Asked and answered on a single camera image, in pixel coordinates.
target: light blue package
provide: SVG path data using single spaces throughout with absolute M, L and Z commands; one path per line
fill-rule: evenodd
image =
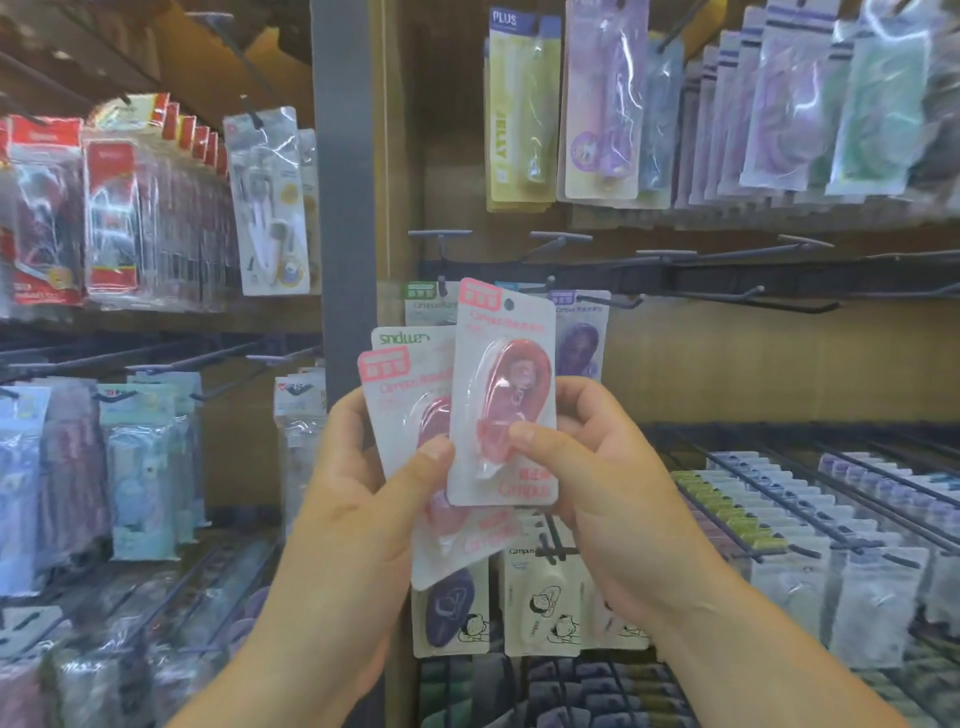
M 0 596 L 34 594 L 40 443 L 50 389 L 0 390 Z
M 101 384 L 115 561 L 177 559 L 177 503 L 171 452 L 177 390 L 168 384 Z

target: purple package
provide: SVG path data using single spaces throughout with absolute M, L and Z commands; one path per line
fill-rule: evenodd
M 837 0 L 768 4 L 742 185 L 809 187 L 828 144 L 823 83 L 837 10 Z

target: fingernail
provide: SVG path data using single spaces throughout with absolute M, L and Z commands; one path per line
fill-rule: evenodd
M 444 435 L 438 435 L 420 446 L 420 452 L 436 460 L 438 463 L 449 460 L 453 456 L 453 443 Z
M 510 442 L 517 449 L 530 449 L 536 435 L 537 426 L 533 423 L 513 423 L 510 425 Z

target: left hand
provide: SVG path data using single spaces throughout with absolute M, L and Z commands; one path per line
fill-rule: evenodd
M 330 412 L 270 598 L 238 657 L 273 671 L 284 699 L 324 725 L 339 725 L 383 671 L 410 590 L 414 523 L 453 463 L 453 444 L 438 437 L 385 483 L 376 450 L 363 451 L 366 420 L 361 390 Z

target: red correction tape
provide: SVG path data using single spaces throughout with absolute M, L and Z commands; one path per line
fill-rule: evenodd
M 417 447 L 439 435 L 449 434 L 450 397 L 441 397 L 428 406 L 423 413 Z M 430 499 L 426 515 L 430 525 L 433 526 L 434 533 L 440 537 L 441 547 L 447 550 L 451 546 L 451 537 L 459 533 L 467 521 L 469 509 L 450 505 L 450 501 L 446 498 L 446 481 L 444 481 L 443 488 Z
M 550 357 L 536 342 L 519 339 L 500 350 L 493 362 L 483 414 L 477 423 L 480 452 L 488 461 L 483 465 L 482 477 L 491 477 L 513 456 L 510 425 L 537 421 L 550 395 L 552 377 Z

